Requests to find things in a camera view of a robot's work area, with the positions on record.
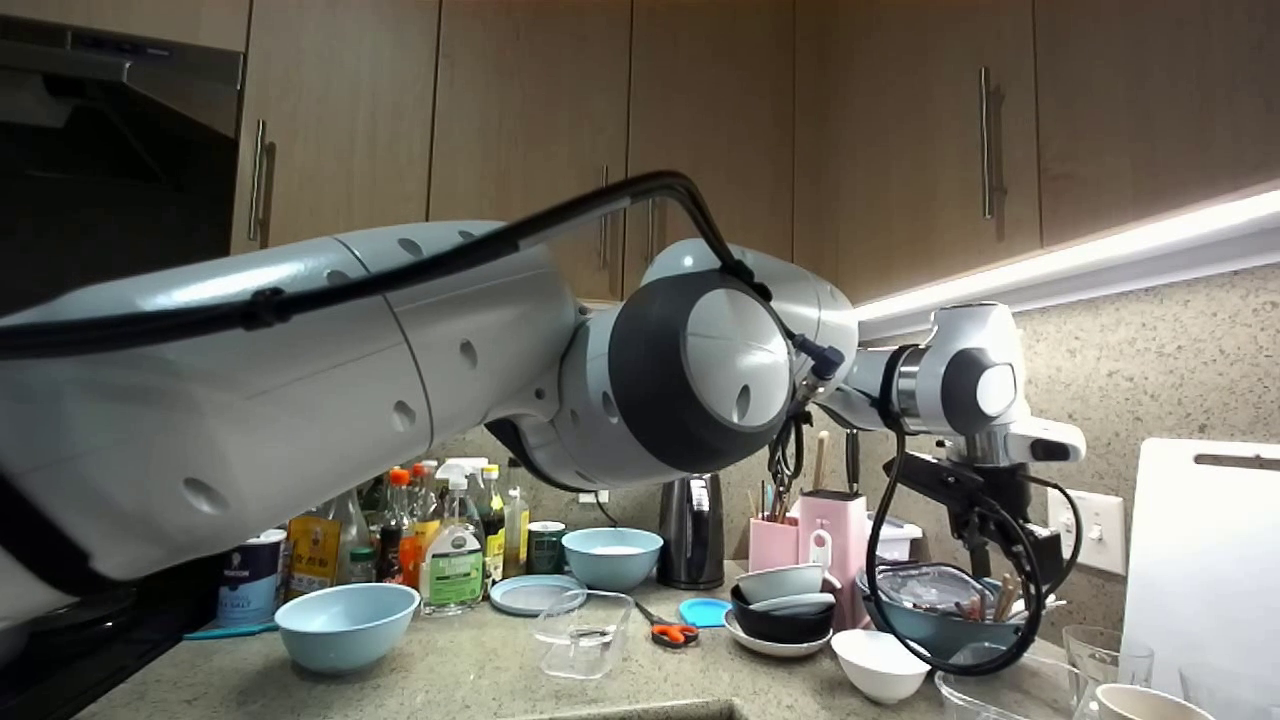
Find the kitchen counter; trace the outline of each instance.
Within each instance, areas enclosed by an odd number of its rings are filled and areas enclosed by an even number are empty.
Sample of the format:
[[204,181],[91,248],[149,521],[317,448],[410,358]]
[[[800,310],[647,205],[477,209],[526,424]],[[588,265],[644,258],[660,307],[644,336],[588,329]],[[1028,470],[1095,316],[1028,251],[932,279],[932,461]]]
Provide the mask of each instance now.
[[[666,614],[692,592],[644,588]],[[932,685],[893,713],[865,698],[833,652],[765,660],[725,628],[696,647],[668,652],[629,621],[621,664],[599,685],[552,681],[533,655],[533,621],[473,606],[422,614],[390,660],[361,677],[317,681],[289,664],[286,638],[185,638],[101,705],[91,720],[146,717],[557,717],[660,698],[732,698],[742,717],[943,717]]]

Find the spoon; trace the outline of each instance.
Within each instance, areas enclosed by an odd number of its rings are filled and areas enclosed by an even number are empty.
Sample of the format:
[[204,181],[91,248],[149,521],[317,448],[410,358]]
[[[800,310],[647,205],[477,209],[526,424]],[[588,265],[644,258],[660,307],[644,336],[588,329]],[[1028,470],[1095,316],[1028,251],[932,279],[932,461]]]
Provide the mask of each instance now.
[[652,606],[644,606],[640,599],[636,599],[636,606],[640,606],[640,614],[647,621],[647,638],[652,638],[652,642],[660,642],[660,647],[690,647],[690,642],[696,642],[696,628],[677,623],[677,621],[666,621],[666,614],[656,614]]

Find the blue lid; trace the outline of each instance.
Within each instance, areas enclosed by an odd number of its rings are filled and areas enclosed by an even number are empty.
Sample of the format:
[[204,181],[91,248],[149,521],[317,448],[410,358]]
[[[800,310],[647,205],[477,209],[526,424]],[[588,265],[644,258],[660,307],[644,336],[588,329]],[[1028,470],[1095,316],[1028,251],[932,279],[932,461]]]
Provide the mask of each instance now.
[[690,597],[681,599],[681,621],[692,628],[725,628],[728,599],[720,597]]

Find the tile backsplash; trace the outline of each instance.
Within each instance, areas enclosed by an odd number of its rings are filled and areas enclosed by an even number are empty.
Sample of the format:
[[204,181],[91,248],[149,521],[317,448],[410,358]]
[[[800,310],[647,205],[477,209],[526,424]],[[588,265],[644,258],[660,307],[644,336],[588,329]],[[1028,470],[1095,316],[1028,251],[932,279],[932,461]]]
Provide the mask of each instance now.
[[[1131,517],[1131,480],[1146,434],[1280,439],[1278,318],[1280,269],[1022,316],[1032,411],[1079,424],[1089,434],[1083,464],[1042,464],[1037,470],[1070,487],[1125,494],[1125,517]],[[484,430],[435,452],[506,455]],[[893,434],[865,434],[870,498],[882,494],[882,464],[889,455]],[[840,461],[846,452],[838,439],[820,476],[838,480],[846,470]],[[725,470],[725,548],[732,556],[744,556],[744,524],[762,507],[765,476],[765,452]],[[527,493],[533,517],[603,524],[603,517],[582,507],[571,493],[545,482],[533,482]],[[656,529],[660,482],[621,487],[608,494],[608,507],[621,524]],[[928,532],[932,556],[956,558],[943,512],[899,493],[895,517],[915,521]],[[1058,623],[1065,621],[1119,623],[1125,614],[1125,576],[1077,567],[1060,597],[1070,606],[1048,621],[1048,634],[1058,634]]]

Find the wooden cabinet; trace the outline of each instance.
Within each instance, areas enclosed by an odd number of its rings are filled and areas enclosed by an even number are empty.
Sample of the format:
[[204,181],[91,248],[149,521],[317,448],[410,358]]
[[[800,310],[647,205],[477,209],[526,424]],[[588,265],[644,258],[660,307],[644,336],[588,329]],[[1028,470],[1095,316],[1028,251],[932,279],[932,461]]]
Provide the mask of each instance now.
[[1032,0],[798,13],[800,265],[870,300],[1042,243]]
[[255,0],[231,248],[423,218],[435,2]]
[[1037,0],[1044,237],[1280,171],[1278,0]]
[[246,50],[250,0],[0,0],[0,17]]
[[[732,243],[794,256],[794,0],[636,0],[629,171],[690,171]],[[629,237],[629,283],[692,237],[656,205]]]
[[[626,174],[629,0],[443,0],[433,218],[515,218]],[[621,292],[616,218],[559,230],[582,296]]]

